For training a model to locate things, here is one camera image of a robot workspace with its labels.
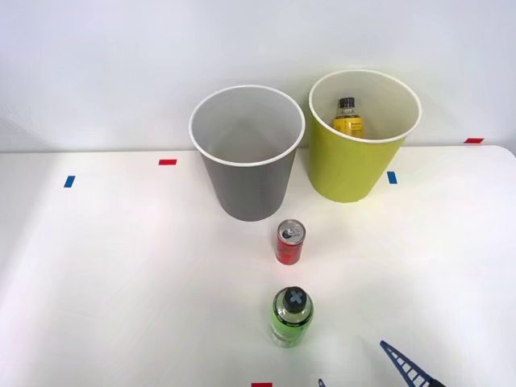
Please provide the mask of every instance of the can lid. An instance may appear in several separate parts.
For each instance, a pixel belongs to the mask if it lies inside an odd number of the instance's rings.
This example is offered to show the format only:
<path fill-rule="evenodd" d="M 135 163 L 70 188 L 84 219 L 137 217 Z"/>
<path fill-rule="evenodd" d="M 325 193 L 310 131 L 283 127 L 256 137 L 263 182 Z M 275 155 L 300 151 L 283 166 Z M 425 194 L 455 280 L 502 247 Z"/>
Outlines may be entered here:
<path fill-rule="evenodd" d="M 277 235 L 283 243 L 300 244 L 305 240 L 306 230 L 298 220 L 287 219 L 280 223 L 277 228 Z"/>
<path fill-rule="evenodd" d="M 339 100 L 340 109 L 345 109 L 349 107 L 355 107 L 355 99 L 353 97 L 341 98 Z"/>
<path fill-rule="evenodd" d="M 306 293 L 303 289 L 292 286 L 287 288 L 284 296 L 285 308 L 290 313 L 300 313 L 306 306 Z"/>

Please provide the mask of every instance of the gray bucket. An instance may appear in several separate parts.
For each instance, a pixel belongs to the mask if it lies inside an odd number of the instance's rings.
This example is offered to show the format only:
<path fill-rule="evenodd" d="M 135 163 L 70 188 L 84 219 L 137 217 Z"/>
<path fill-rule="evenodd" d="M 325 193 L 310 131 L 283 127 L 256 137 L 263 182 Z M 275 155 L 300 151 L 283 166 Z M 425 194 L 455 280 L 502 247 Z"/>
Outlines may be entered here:
<path fill-rule="evenodd" d="M 280 208 L 304 132 L 299 105 L 281 91 L 257 85 L 211 94 L 189 123 L 220 205 L 249 222 Z"/>

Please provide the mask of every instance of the white wall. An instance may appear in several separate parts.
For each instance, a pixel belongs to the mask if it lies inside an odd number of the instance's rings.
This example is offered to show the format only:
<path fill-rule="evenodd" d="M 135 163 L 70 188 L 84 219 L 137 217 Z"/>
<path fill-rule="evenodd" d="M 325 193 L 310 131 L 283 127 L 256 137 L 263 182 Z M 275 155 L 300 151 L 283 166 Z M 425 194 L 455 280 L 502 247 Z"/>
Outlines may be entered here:
<path fill-rule="evenodd" d="M 516 142 L 508 0 L 2 0 L 0 151 L 192 148 L 207 94 L 257 83 L 303 107 L 334 69 L 401 78 L 409 144 Z"/>

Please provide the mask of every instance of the bucket rim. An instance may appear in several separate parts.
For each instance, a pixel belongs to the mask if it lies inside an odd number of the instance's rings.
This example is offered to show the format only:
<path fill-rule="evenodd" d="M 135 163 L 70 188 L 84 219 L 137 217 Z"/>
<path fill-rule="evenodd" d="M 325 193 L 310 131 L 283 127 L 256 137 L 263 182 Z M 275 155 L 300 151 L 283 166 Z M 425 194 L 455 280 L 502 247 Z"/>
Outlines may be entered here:
<path fill-rule="evenodd" d="M 414 125 L 412 125 L 412 127 L 408 131 L 405 131 L 404 133 L 402 133 L 400 135 L 397 135 L 395 137 L 390 137 L 388 139 L 359 139 L 359 138 L 353 137 L 351 135 L 345 135 L 344 133 L 341 133 L 340 131 L 335 130 L 333 127 L 331 127 L 330 125 L 325 123 L 318 116 L 317 112 L 315 111 L 314 104 L 312 103 L 314 91 L 321 82 L 323 82 L 324 80 L 326 80 L 329 77 L 333 77 L 333 76 L 335 76 L 337 74 L 341 74 L 341 73 L 372 73 L 372 74 L 380 75 L 382 77 L 386 77 L 392 81 L 395 81 L 400 86 L 404 87 L 409 92 L 409 94 L 414 98 L 414 100 L 416 101 L 416 105 L 418 106 L 418 118 L 416 119 L 416 122 L 414 123 Z M 389 74 L 385 74 L 380 71 L 369 70 L 369 69 L 345 69 L 345 70 L 334 71 L 333 73 L 329 73 L 329 74 L 325 75 L 324 77 L 320 78 L 317 82 L 315 82 L 315 84 L 310 89 L 310 94 L 308 97 L 308 105 L 310 107 L 310 113 L 315 117 L 317 122 L 319 124 L 321 124 L 321 126 L 324 127 L 325 129 L 327 129 L 328 131 L 342 137 L 343 139 L 349 139 L 351 141 L 356 141 L 359 143 L 367 143 L 367 144 L 385 144 L 385 143 L 392 143 L 399 139 L 404 139 L 419 125 L 419 123 L 421 122 L 421 118 L 422 118 L 422 105 L 421 105 L 421 102 L 419 101 L 419 97 L 406 83 L 400 81 L 396 77 L 390 76 Z"/>
<path fill-rule="evenodd" d="M 209 152 L 207 152 L 205 149 L 203 149 L 201 147 L 201 145 L 199 145 L 199 143 L 197 142 L 197 140 L 194 137 L 194 132 L 193 132 L 192 124 L 194 123 L 195 115 L 197 114 L 199 109 L 201 109 L 201 107 L 206 102 L 208 102 L 209 100 L 211 100 L 212 98 L 216 97 L 219 94 L 225 93 L 225 92 L 227 92 L 229 90 L 233 90 L 233 89 L 265 89 L 265 90 L 268 90 L 268 91 L 272 91 L 272 92 L 274 92 L 276 94 L 280 94 L 282 97 L 285 97 L 286 99 L 288 99 L 293 104 L 293 106 L 297 109 L 297 111 L 299 113 L 299 116 L 301 117 L 301 130 L 299 132 L 298 137 L 294 141 L 294 143 L 287 150 L 285 150 L 284 152 L 280 153 L 279 155 L 274 156 L 274 157 L 272 157 L 270 159 L 267 159 L 267 160 L 256 161 L 254 163 L 235 163 L 234 161 L 227 161 L 227 160 L 219 159 L 218 157 L 215 157 L 215 156 L 211 155 Z M 190 116 L 189 125 L 188 125 L 188 132 L 189 132 L 189 135 L 190 135 L 190 139 L 192 140 L 193 145 L 195 146 L 195 148 L 203 156 L 209 158 L 210 160 L 212 160 L 212 161 L 214 161 L 216 163 L 223 164 L 223 165 L 228 165 L 228 166 L 231 166 L 231 167 L 259 167 L 261 165 L 267 165 L 267 164 L 274 163 L 275 161 L 278 161 L 278 160 L 288 156 L 292 151 L 294 151 L 298 147 L 299 143 L 301 143 L 301 140 L 302 140 L 302 138 L 303 138 L 303 136 L 305 134 L 305 129 L 306 129 L 305 115 L 303 114 L 303 111 L 302 111 L 301 107 L 299 106 L 299 104 L 292 97 L 290 97 L 287 93 L 284 93 L 284 92 L 282 92 L 282 91 L 280 91 L 278 89 L 274 89 L 273 87 L 262 86 L 262 85 L 237 85 L 237 86 L 230 86 L 230 87 L 226 87 L 224 89 L 218 90 L 218 91 L 208 95 L 206 98 L 204 98 L 202 101 L 200 101 L 199 104 L 195 107 L 195 109 L 192 112 L 192 115 Z"/>

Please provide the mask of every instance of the yellow bottle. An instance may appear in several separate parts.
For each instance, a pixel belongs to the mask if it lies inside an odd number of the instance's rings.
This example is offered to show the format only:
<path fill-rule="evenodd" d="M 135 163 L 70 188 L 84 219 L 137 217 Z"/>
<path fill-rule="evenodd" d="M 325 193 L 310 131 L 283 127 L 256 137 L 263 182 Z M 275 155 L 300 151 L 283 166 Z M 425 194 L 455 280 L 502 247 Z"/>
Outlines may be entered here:
<path fill-rule="evenodd" d="M 341 98 L 339 100 L 337 117 L 333 122 L 333 128 L 345 135 L 352 135 L 359 139 L 364 138 L 362 118 L 355 112 L 355 99 L 353 97 Z"/>

